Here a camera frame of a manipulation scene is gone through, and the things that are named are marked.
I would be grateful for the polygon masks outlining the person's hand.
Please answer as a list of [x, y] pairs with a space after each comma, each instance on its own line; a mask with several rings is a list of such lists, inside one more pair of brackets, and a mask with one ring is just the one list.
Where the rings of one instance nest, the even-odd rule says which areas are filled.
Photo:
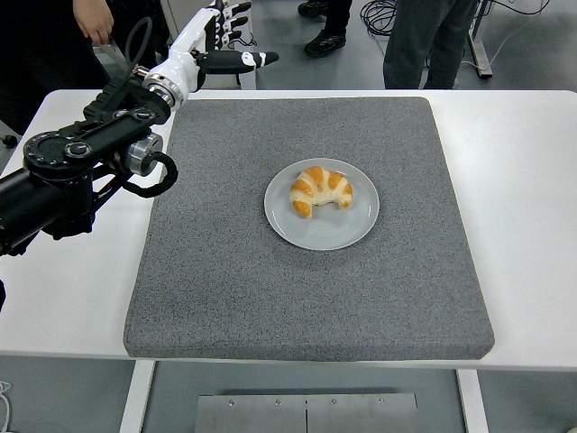
[[73, 0], [73, 14], [80, 30], [95, 46], [109, 42], [114, 17], [106, 0]]

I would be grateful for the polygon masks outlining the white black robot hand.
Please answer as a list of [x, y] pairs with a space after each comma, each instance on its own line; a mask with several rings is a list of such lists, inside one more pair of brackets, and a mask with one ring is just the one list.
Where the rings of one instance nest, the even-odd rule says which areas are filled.
[[232, 51], [226, 45], [240, 39], [243, 15], [251, 2], [230, 5], [214, 1], [200, 9], [169, 48], [168, 58], [146, 73], [143, 86], [176, 109], [190, 93], [202, 88], [207, 75], [240, 75], [279, 59], [274, 51]]

